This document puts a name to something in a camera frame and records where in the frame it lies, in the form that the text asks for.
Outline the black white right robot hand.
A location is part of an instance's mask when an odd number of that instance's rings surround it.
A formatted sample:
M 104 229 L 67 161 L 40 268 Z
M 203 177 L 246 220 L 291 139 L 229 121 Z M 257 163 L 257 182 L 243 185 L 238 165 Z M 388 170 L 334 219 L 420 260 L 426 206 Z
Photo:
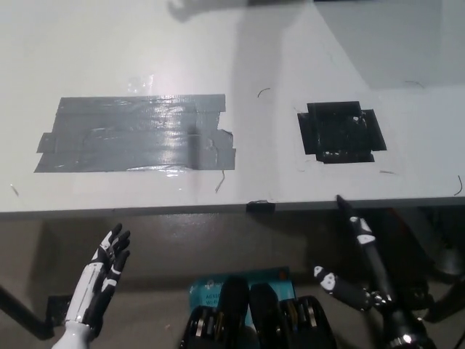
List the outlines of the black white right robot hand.
M 355 286 L 322 265 L 313 265 L 313 276 L 323 290 L 333 298 L 356 310 L 375 308 L 390 312 L 397 307 L 398 296 L 377 248 L 375 234 L 368 223 L 342 198 L 336 196 L 337 206 L 347 220 L 352 236 L 363 253 L 371 288 Z

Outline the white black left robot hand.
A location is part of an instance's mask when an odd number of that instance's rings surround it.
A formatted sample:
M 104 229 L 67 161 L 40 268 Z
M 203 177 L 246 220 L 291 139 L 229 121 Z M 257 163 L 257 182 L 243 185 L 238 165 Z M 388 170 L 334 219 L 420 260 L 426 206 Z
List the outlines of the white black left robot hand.
M 130 255 L 130 235 L 119 223 L 101 240 L 76 285 L 65 318 L 67 328 L 78 324 L 97 331 L 102 327 Z

